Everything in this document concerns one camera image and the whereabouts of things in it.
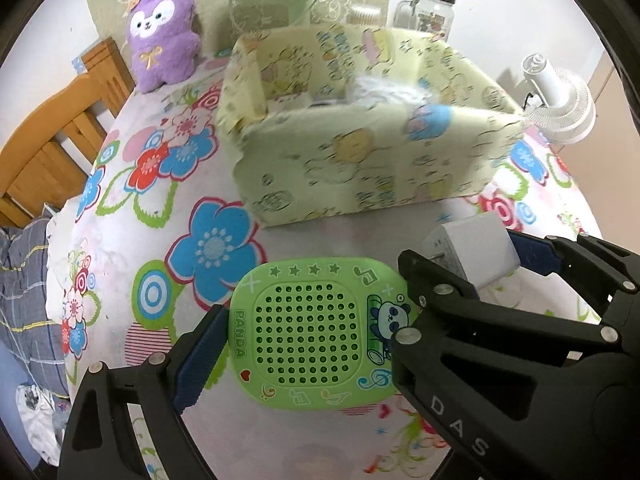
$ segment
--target cartoon patterned storage bin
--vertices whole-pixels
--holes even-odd
[[[341,99],[358,74],[427,87],[440,104],[268,113]],[[339,24],[243,36],[218,111],[240,196],[268,226],[476,194],[524,129],[518,105],[443,41]]]

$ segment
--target floral bedsheet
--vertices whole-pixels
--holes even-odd
[[[358,255],[396,267],[399,253],[420,251],[439,223],[489,210],[507,228],[540,237],[600,236],[567,168],[535,129],[478,196],[260,229],[218,149],[214,118],[226,61],[203,59],[187,82],[132,95],[98,155],[78,209],[63,306],[72,397],[91,363],[136,365],[167,351],[268,260]],[[481,295],[508,308],[598,321],[557,276],[519,269]],[[142,414],[132,415],[152,478],[166,478]],[[183,419],[221,480],[429,478],[448,449],[400,395],[329,412],[258,405],[241,391],[227,350]]]

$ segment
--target stuffed animal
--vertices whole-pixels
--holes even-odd
[[[131,11],[128,40],[140,93],[195,72],[200,37],[191,30],[194,0],[140,0]]]

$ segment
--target green square object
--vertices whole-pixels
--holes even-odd
[[[379,402],[391,381],[390,338],[411,325],[406,282],[368,258],[271,262],[231,299],[234,372],[258,402],[285,410]]]

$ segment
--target gray plaid bedding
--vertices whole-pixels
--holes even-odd
[[[0,344],[38,386],[68,397],[60,325],[47,319],[48,218],[0,228]]]

